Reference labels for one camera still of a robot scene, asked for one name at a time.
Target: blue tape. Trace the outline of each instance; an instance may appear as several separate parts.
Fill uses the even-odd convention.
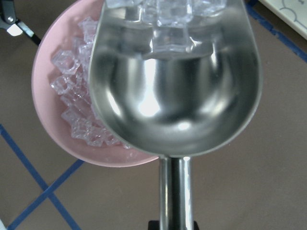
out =
[[[84,162],[82,160],[77,160],[68,170],[65,171],[51,186],[48,187],[43,178],[39,175],[34,166],[30,163],[30,161],[26,158],[17,144],[13,141],[8,132],[4,129],[4,127],[0,124],[0,134],[3,136],[5,141],[11,147],[11,149],[15,152],[17,157],[20,159],[22,164],[26,167],[26,169],[33,176],[35,181],[39,184],[39,186],[44,190],[44,192],[34,201],[32,202],[7,228],[8,230],[14,230],[18,227],[19,224],[35,209],[37,208],[47,197],[51,200],[53,205],[68,223],[72,230],[81,230],[78,224],[74,221],[74,219],[70,216],[65,207],[61,204],[59,199],[53,194],[53,192],[71,175],[73,174]]]
[[[274,29],[273,25],[269,23],[265,18],[258,14],[252,6],[246,4],[246,9],[251,17],[257,20],[263,27],[270,31],[274,36],[276,36],[281,42],[288,46],[296,55],[307,62],[307,53],[295,45],[289,38],[287,38],[283,33]]]
[[[77,160],[71,167],[69,167],[65,173],[63,173],[55,182],[52,183],[41,195],[36,198],[8,227],[7,230],[14,230],[21,224],[21,222],[36,209],[47,197],[53,196],[56,203],[54,204],[58,208],[58,211],[65,218],[68,225],[73,230],[81,230],[78,224],[73,220],[69,213],[65,210],[63,205],[60,205],[60,201],[56,198],[53,192],[74,172],[76,171],[84,162],[82,160]]]

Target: ice scoop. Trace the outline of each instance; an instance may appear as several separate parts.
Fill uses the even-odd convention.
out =
[[[189,22],[191,48],[180,54],[152,52],[155,33],[138,10],[103,7],[90,95],[116,137],[160,156],[160,230],[192,230],[190,159],[247,126],[262,89],[259,56],[241,0]]]

